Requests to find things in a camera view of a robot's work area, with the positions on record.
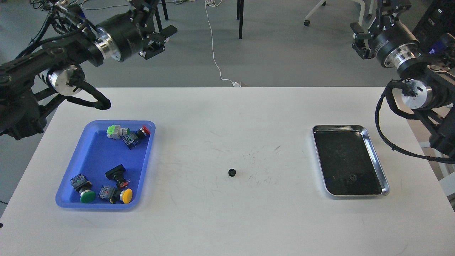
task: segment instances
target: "white table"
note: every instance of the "white table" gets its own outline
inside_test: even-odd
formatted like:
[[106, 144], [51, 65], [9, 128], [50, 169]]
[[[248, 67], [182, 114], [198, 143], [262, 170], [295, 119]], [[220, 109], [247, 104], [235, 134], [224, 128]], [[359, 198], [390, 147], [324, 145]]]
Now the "white table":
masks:
[[[2, 255], [453, 255], [455, 214], [428, 162], [391, 151], [374, 126], [382, 88], [103, 88], [112, 108], [64, 102], [1, 218]], [[79, 136], [97, 119], [157, 126], [139, 204], [59, 208]], [[384, 105], [383, 131], [421, 152]], [[369, 130], [390, 194], [334, 200], [311, 128]], [[228, 176], [235, 168], [237, 175]]]

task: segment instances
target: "stainless steel tray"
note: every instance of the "stainless steel tray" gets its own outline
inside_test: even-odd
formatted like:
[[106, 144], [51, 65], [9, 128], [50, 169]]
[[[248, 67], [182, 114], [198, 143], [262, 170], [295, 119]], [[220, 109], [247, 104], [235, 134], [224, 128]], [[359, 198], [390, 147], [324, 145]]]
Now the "stainless steel tray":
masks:
[[367, 130], [317, 125], [313, 138], [327, 192], [337, 197], [387, 195], [390, 187]]

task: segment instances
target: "scratch mark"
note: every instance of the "scratch mark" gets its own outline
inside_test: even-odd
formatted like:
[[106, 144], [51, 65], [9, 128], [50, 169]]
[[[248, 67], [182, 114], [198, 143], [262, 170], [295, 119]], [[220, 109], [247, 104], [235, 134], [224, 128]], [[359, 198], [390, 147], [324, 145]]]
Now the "scratch mark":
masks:
[[200, 188], [200, 187], [197, 187], [197, 186], [195, 186], [195, 185], [193, 185], [193, 184], [191, 184], [191, 186], [193, 186], [193, 187], [195, 187], [195, 188], [197, 188], [197, 189], [200, 189], [200, 190], [204, 190], [204, 189], [202, 189], [202, 188]]
[[97, 245], [96, 247], [100, 247], [101, 245], [105, 245], [105, 244], [110, 244], [110, 243], [119, 242], [119, 241], [122, 241], [122, 240], [124, 240], [124, 239], [123, 239], [123, 238], [115, 239], [115, 240], [113, 240], [113, 241], [108, 241], [108, 242], [101, 243], [101, 244]]
[[212, 131], [210, 131], [210, 132], [213, 133], [213, 134], [215, 134], [215, 135], [217, 135], [218, 137], [222, 137], [221, 135], [216, 134], [216, 133], [214, 133], [214, 132], [212, 132]]
[[402, 254], [403, 254], [403, 252], [406, 250], [406, 248], [408, 248], [408, 243], [406, 243], [406, 246], [404, 247], [404, 249], [403, 249], [401, 252], [399, 252], [399, 253], [395, 254], [394, 256], [399, 256], [399, 255], [402, 255]]
[[157, 241], [157, 243], [158, 243], [159, 245], [162, 246], [162, 244], [161, 244], [160, 241], [158, 240], [158, 238], [157, 238], [157, 236], [155, 235], [155, 233], [153, 233], [153, 237], [155, 238], [155, 240]]
[[79, 245], [79, 246], [76, 248], [76, 250], [74, 250], [74, 251], [71, 253], [71, 255], [74, 255], [80, 247], [81, 247], [81, 246]]
[[219, 150], [219, 149], [217, 149], [217, 148], [212, 148], [212, 149], [213, 149], [213, 150], [216, 150], [216, 151], [219, 151], [219, 152], [223, 152], [223, 153], [225, 153], [224, 151], [222, 151], [222, 150]]
[[92, 226], [96, 227], [96, 225], [93, 224], [93, 222], [89, 221], [88, 219], [86, 219], [86, 218], [82, 218], [82, 219], [85, 220], [85, 221], [87, 221], [88, 223], [90, 223]]
[[175, 204], [175, 207], [177, 207], [177, 210], [180, 211], [180, 208], [178, 207], [177, 203], [175, 202], [174, 198], [172, 197], [171, 194], [169, 194], [171, 196], [171, 199], [172, 199], [172, 202], [174, 202]]

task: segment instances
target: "green button cap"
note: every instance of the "green button cap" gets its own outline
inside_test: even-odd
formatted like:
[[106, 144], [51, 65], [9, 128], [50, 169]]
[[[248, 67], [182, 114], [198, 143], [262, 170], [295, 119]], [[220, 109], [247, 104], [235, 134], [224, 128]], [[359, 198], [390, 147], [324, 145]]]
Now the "green button cap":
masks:
[[83, 203], [83, 204], [90, 203], [93, 200], [95, 200], [95, 197], [96, 197], [96, 193], [95, 192], [87, 191], [87, 192], [82, 194], [81, 203]]

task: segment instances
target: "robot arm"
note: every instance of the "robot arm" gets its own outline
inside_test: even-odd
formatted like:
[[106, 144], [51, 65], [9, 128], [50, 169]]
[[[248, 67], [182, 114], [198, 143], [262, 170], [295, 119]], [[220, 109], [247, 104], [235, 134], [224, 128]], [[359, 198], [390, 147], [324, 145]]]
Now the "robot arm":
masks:
[[[367, 33], [358, 23], [351, 23], [352, 47], [362, 59], [376, 57], [383, 67], [395, 67], [401, 80], [392, 80], [386, 86], [376, 108], [376, 126], [381, 138], [401, 153], [428, 160], [455, 163], [455, 110], [441, 117], [433, 108], [455, 103], [455, 76], [448, 71], [453, 67], [455, 38], [445, 34], [440, 41], [445, 52], [438, 55], [419, 52], [419, 41], [399, 21], [399, 16], [411, 7], [409, 0], [378, 0], [376, 18]], [[412, 114], [399, 110], [392, 94], [393, 88], [402, 90], [403, 102]], [[405, 151], [391, 143], [379, 127], [379, 109], [386, 98], [390, 109], [406, 119], [420, 120], [430, 131], [430, 147], [448, 155], [448, 158], [424, 157]]]
[[[0, 135], [19, 140], [42, 133], [46, 117], [64, 100], [101, 110], [111, 107], [110, 101], [85, 81], [80, 64], [89, 61], [98, 67], [109, 57], [123, 62], [136, 53], [149, 59], [163, 52], [166, 39], [177, 32], [174, 26], [155, 32], [153, 16], [158, 0], [129, 2], [128, 12], [97, 26], [85, 18], [79, 6], [68, 5], [65, 0], [51, 3], [38, 39], [15, 60], [0, 65]], [[47, 28], [56, 24], [72, 30], [41, 41]], [[48, 88], [34, 94], [31, 88], [37, 75]], [[74, 97], [80, 90], [87, 91], [96, 102]], [[48, 104], [39, 105], [40, 100], [54, 94]]]

